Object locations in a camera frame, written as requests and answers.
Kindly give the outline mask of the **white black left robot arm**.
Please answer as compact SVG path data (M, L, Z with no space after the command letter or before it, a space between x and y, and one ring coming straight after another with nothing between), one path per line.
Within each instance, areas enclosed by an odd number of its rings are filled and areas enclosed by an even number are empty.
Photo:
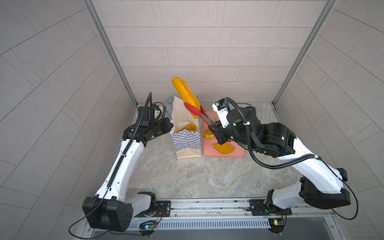
M132 218L144 214L156 214L156 195L151 192L139 192L126 199L128 183L134 167L148 141L167 134L173 128L169 118L150 123L136 122L127 127L123 134L120 151L105 182L94 197L83 202L83 211L93 229L123 233Z

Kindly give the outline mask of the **blue checkered paper bag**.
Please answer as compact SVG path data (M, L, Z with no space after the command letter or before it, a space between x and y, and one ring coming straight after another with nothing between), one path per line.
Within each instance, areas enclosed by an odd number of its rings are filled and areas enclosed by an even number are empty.
M177 159L200 158L202 156L202 144L199 120L193 117L184 106L183 100L178 97L173 98L171 122L174 127L170 134ZM188 123L194 123L197 129L194 132L187 130L178 132Z

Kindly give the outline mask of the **long golden baguette bread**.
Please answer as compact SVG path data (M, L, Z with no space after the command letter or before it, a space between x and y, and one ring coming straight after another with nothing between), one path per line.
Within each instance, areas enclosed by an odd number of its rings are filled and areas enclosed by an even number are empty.
M193 94L187 82L181 78L175 77L172 79L172 84L185 103L192 105L199 111L201 110L200 102L198 98Z

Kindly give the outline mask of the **red silicone steel tongs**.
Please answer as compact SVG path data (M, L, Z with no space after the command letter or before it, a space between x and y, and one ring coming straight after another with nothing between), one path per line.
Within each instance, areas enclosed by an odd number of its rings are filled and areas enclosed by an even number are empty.
M213 125L215 121L207 114L206 110L203 107L198 109L194 105L184 102L186 109L194 116L201 118L208 126Z

